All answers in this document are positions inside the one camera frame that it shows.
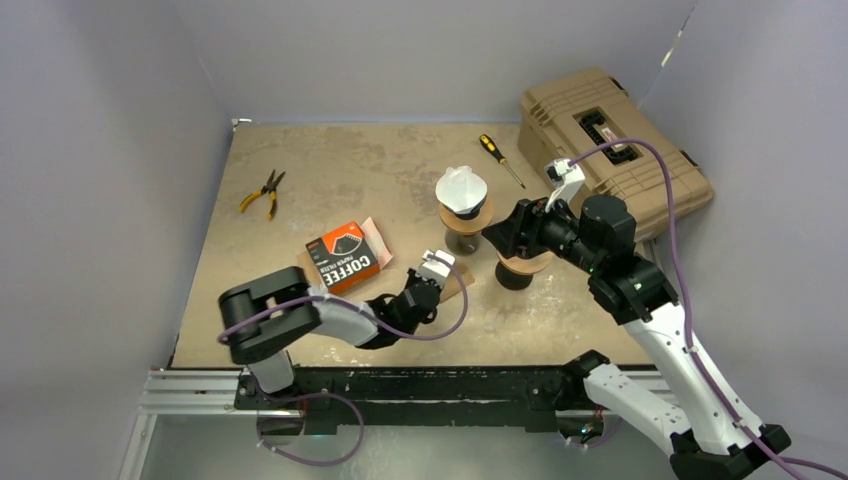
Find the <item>red black coffee carafe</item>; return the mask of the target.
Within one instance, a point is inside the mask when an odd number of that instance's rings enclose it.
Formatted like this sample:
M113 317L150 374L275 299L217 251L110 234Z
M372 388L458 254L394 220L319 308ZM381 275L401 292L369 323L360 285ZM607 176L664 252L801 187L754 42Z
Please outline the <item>red black coffee carafe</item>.
M520 291L526 289L532 283L534 275L515 273L503 263L498 262L495 267L495 277L503 288L511 291Z

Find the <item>blue glass dripper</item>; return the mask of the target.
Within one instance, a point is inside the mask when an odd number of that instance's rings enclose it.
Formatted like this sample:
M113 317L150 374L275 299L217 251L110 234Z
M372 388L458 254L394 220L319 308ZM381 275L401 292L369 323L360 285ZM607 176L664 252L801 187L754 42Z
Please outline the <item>blue glass dripper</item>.
M461 220L471 220L471 219L474 219L474 218L476 218L477 216L480 215L482 208L485 205L485 203L486 203L486 198L483 198L482 200L475 203L474 205L468 205L468 206L465 206L465 207L459 208L459 209L449 208L449 211L451 212L452 215L456 216L457 218L459 218Z

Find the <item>grey glass carafe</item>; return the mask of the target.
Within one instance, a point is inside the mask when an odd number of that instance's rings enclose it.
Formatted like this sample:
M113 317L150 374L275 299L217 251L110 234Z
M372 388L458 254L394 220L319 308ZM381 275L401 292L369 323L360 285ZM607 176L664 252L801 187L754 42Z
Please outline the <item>grey glass carafe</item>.
M445 246L455 256L473 255L479 250L480 235L462 234L451 229L447 229L444 235Z

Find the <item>white paper coffee filter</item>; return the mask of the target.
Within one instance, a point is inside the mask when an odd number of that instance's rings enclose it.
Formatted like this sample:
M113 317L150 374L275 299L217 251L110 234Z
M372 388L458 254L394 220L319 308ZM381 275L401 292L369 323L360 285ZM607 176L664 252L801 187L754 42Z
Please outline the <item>white paper coffee filter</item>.
M448 167L436 183L435 195L448 210L459 209L487 198L488 186L469 166Z

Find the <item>orange coffee filter box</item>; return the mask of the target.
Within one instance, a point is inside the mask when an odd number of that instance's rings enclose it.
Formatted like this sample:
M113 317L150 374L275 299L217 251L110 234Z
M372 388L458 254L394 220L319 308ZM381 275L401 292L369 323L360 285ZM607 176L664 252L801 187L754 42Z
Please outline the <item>orange coffee filter box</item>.
M377 276L392 259L372 217L348 222L307 242L298 256L310 283L336 295Z

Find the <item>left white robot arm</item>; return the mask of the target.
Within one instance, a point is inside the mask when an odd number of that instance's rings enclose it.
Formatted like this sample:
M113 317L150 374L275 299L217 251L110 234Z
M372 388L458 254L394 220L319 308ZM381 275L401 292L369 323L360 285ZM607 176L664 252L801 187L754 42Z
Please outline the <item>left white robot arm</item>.
M448 267L424 262L408 271L400 293L353 304L310 286L302 268L288 267L220 295L224 331L218 342L229 348L233 363L254 375L260 397L284 409L298 395L291 344L315 334L376 350L412 338L420 325L435 320L450 274Z

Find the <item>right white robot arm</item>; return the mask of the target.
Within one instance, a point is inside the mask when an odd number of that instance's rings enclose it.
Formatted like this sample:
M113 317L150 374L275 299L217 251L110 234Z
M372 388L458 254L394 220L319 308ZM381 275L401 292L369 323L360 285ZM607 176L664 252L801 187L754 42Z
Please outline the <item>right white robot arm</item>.
M593 195L579 216L543 199L520 200L482 235L506 259L551 253L588 275L593 299L648 354L676 401L629 383L591 350L566 366L564 399L617 413L669 459L679 479L743 479L791 444L739 398L699 340L685 332L684 305L664 272L635 251L636 221L625 202Z

